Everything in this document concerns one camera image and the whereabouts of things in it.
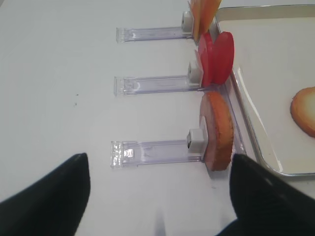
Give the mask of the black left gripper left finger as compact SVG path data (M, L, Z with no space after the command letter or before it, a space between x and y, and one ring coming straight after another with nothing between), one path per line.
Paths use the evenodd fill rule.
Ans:
M73 236L91 192L86 153L76 154L0 204L2 236Z

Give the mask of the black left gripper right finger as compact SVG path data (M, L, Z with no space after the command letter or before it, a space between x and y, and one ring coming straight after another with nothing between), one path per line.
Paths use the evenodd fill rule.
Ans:
M235 154L229 194L237 216L220 236L313 236L315 201L244 154Z

